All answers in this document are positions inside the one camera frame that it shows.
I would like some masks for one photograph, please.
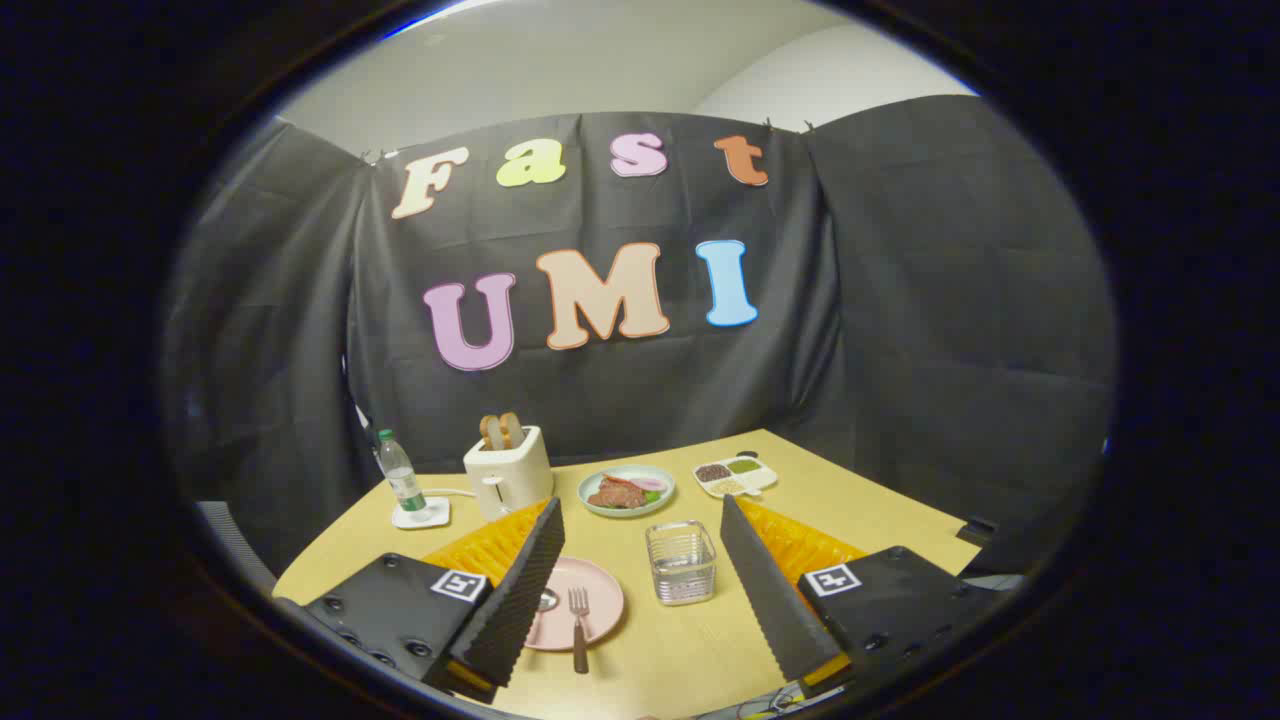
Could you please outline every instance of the meat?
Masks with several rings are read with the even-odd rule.
[[[622,509],[643,507],[645,503],[643,489],[611,475],[604,475],[600,491],[586,498],[586,501],[598,507]]]

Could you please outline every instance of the black fabric backdrop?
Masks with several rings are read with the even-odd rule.
[[[663,140],[668,168],[618,177],[609,142]],[[717,138],[763,149],[763,187]],[[503,152],[563,145],[564,177],[502,187]],[[390,219],[404,165],[466,146],[435,205]],[[1069,515],[1106,434],[1114,329],[1101,264],[1052,172],[982,100],[936,96],[796,135],[691,115],[559,115],[403,149],[366,165],[275,122],[215,183],[178,269],[166,397],[179,468],[227,500],[275,571],[380,482],[370,433],[419,471],[461,471],[480,415],[541,425],[553,462],[764,427],[960,516],[998,523],[979,557],[1021,569]],[[713,327],[694,247],[745,243],[759,318]],[[554,351],[547,275],[576,249],[604,277],[653,242],[671,329]],[[516,350],[444,363],[425,290],[509,272]],[[347,356],[347,375],[340,357]],[[352,400],[370,424],[361,436]]]

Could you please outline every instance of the blue letter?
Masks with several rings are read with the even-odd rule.
[[[746,301],[746,283],[742,281],[742,254],[746,246],[736,240],[710,240],[698,243],[694,252],[707,260],[712,278],[712,311],[707,322],[713,325],[745,325],[760,313]]]

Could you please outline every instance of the white coaster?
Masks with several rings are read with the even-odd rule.
[[[424,497],[426,507],[410,512],[396,503],[392,510],[392,524],[402,530],[416,530],[419,528],[435,528],[449,523],[449,498]]]

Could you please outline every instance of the purple letter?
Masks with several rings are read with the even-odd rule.
[[[460,283],[435,286],[422,295],[422,302],[431,309],[435,347],[440,357],[460,370],[489,370],[502,365],[516,346],[516,333],[511,328],[511,300],[508,292],[516,284],[516,275],[497,273],[476,281],[476,290],[489,301],[489,345],[467,345],[462,337],[462,318],[458,301],[466,288]]]
[[[667,156],[658,151],[662,140],[652,132],[620,135],[609,143],[614,160],[609,163],[622,177],[655,176],[667,169]]]

